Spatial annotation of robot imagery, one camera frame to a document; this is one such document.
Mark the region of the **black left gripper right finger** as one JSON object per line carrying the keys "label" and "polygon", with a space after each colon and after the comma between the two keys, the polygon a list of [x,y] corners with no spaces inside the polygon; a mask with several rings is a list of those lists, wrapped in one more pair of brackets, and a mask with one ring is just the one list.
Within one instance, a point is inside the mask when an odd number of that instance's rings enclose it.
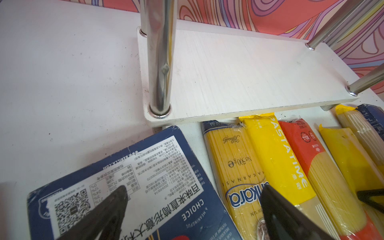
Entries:
{"label": "black left gripper right finger", "polygon": [[260,203],[271,240],[332,239],[270,185],[262,190]]}

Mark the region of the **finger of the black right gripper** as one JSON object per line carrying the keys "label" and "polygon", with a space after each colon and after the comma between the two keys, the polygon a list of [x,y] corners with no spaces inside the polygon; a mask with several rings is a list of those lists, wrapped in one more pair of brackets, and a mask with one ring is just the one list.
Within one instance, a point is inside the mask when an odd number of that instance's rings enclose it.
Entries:
{"label": "finger of the black right gripper", "polygon": [[376,197],[383,197],[384,189],[376,189],[376,190],[365,190],[365,191],[357,191],[358,199],[372,207],[373,209],[384,213],[384,204],[379,203],[378,201],[373,200]]}

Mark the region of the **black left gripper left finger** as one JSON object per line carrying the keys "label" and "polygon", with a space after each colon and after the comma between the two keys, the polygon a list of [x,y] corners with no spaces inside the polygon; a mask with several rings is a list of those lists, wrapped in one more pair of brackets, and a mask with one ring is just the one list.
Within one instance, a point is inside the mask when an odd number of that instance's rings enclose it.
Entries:
{"label": "black left gripper left finger", "polygon": [[118,240],[128,204],[125,186],[119,186],[60,240]]}

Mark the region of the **dark blue spaghetti pack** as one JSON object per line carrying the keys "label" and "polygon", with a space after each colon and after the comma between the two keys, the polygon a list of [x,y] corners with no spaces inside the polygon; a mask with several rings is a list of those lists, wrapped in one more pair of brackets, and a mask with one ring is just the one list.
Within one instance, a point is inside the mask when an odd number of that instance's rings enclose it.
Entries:
{"label": "dark blue spaghetti pack", "polygon": [[358,106],[358,111],[365,117],[383,140],[384,110],[377,106],[362,104]]}

